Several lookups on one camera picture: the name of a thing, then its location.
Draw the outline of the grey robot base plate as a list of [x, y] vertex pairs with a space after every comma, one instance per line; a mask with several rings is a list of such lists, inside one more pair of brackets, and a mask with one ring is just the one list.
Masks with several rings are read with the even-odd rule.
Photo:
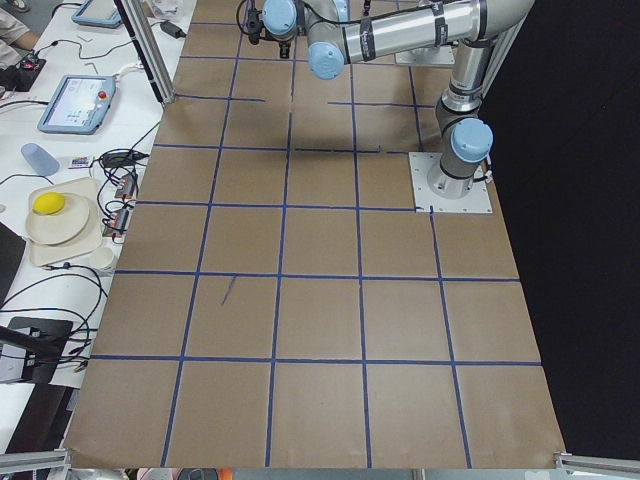
[[467, 179], [454, 179], [441, 169], [442, 154], [410, 152], [409, 164], [417, 212], [491, 214], [487, 181], [482, 164]]

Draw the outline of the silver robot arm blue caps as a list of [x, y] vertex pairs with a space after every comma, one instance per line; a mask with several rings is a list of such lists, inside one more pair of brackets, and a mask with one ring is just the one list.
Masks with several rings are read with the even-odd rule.
[[427, 174], [430, 190], [458, 200], [470, 193], [475, 172], [493, 143], [478, 119], [487, 71], [501, 34], [529, 13], [530, 1], [421, 1], [415, 7], [373, 16], [365, 5], [352, 20], [345, 1], [267, 1], [249, 6], [246, 30], [252, 44], [265, 39], [287, 57], [297, 36], [308, 43], [312, 73], [337, 77], [347, 64], [394, 55], [406, 65], [452, 65], [448, 87], [436, 104], [443, 153]]

